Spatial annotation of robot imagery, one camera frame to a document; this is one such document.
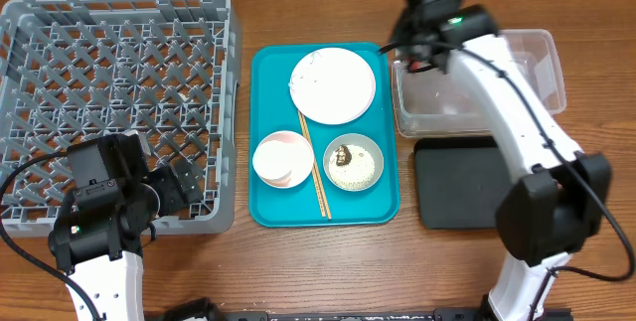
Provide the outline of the brown food scrap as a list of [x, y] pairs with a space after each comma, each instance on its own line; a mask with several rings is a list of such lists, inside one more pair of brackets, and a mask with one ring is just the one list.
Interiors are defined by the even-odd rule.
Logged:
[[336, 165], [346, 166], [352, 160], [352, 153], [346, 145], [340, 145], [336, 150]]

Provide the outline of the grey bowl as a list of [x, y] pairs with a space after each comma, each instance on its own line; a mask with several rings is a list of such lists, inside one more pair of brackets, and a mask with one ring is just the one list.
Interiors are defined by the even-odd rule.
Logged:
[[323, 169], [328, 180], [347, 192], [365, 191], [377, 184], [384, 172], [384, 155], [370, 137], [348, 133], [327, 146]]

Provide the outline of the white rice grains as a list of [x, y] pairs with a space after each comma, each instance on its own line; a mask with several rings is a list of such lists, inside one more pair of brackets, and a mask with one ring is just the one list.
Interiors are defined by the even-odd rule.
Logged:
[[336, 165], [336, 149], [329, 157], [328, 172], [334, 184], [346, 190], [362, 190], [373, 180], [376, 164], [373, 156], [363, 147], [354, 144], [346, 145], [352, 160], [346, 166]]

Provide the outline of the red snack wrapper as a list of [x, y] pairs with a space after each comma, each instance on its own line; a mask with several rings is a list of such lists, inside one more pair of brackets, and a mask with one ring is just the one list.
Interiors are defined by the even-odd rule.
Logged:
[[411, 61], [407, 66], [407, 71], [410, 74], [421, 73], [424, 69], [422, 62]]

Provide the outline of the white paper cup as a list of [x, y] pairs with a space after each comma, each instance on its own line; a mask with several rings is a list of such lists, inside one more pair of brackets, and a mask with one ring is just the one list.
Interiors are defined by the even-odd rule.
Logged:
[[256, 174], [267, 184], [282, 186], [289, 182], [292, 173], [288, 143], [268, 140], [260, 144], [252, 157], [252, 166]]

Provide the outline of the white tissue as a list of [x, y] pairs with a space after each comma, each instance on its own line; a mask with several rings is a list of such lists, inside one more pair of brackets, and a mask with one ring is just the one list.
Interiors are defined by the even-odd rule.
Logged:
[[316, 57], [317, 55], [315, 53], [310, 53], [297, 63], [292, 71], [288, 84], [291, 90], [300, 91], [312, 86], [316, 80], [316, 71], [314, 68]]

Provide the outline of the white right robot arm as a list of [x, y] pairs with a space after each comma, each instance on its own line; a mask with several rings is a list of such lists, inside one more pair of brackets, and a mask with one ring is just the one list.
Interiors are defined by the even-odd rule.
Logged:
[[[513, 186], [495, 215], [507, 254], [476, 320], [546, 320], [544, 302], [563, 272], [621, 282], [635, 273], [635, 250], [606, 207], [612, 178], [601, 153], [586, 154], [554, 121], [514, 61], [510, 44], [481, 5], [406, 0], [385, 54], [410, 73], [438, 69], [462, 86], [487, 121]], [[607, 220], [628, 259], [621, 275], [570, 265]]]

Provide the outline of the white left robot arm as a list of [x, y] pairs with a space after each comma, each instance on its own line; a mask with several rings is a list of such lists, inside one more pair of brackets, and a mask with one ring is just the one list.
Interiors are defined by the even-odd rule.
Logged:
[[75, 187], [64, 197], [49, 248], [80, 320], [141, 320], [142, 241], [157, 218], [203, 199], [192, 163], [150, 169], [147, 142], [113, 134], [67, 151]]

